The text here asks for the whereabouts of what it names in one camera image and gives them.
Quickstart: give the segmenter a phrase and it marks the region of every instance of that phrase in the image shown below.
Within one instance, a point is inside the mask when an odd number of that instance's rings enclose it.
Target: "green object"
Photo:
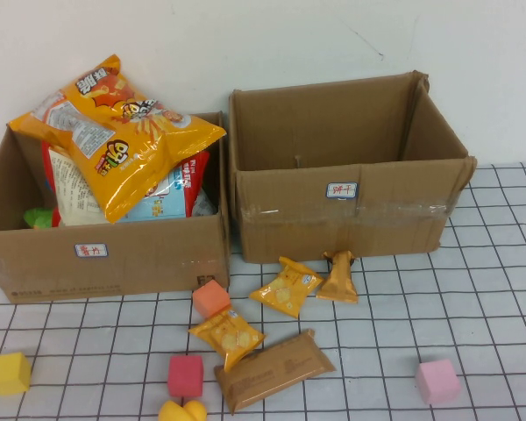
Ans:
[[[33,208],[24,213],[25,222],[35,229],[50,228],[53,221],[53,210]]]

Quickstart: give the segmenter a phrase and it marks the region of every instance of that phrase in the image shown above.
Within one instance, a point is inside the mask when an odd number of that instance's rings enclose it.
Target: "white wall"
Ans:
[[[178,111],[233,89],[430,74],[481,162],[526,160],[526,0],[0,0],[4,124],[112,53]]]

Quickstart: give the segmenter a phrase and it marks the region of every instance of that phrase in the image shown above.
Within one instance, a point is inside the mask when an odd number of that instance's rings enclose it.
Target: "cardboard box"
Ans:
[[[202,118],[222,125],[221,114]],[[0,287],[13,303],[194,289],[229,282],[224,142],[210,147],[204,187],[216,215],[48,230],[24,212],[54,205],[39,142],[6,130],[0,146]]]
[[[231,208],[244,258],[435,250],[476,160],[413,72],[230,99]]]

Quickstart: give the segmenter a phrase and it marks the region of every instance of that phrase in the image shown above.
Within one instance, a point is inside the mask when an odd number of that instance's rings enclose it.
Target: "orange foam cube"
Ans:
[[[230,296],[214,279],[193,293],[193,305],[204,318],[211,318],[230,305]]]

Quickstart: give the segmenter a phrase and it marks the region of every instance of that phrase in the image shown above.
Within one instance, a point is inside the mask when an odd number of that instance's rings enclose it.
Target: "white floor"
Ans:
[[[324,275],[324,261],[309,266]],[[481,168],[435,253],[365,258],[353,266],[358,305],[310,297],[300,320],[247,298],[278,265],[231,262],[233,305],[267,334],[300,330],[338,371],[234,416],[238,421],[526,421],[526,167]],[[0,353],[31,357],[31,390],[0,398],[0,419],[155,420],[168,399],[171,353],[199,353],[209,420],[231,419],[212,368],[221,359],[188,327],[190,293],[9,305],[0,290]],[[450,358],[462,394],[425,405],[419,361]]]

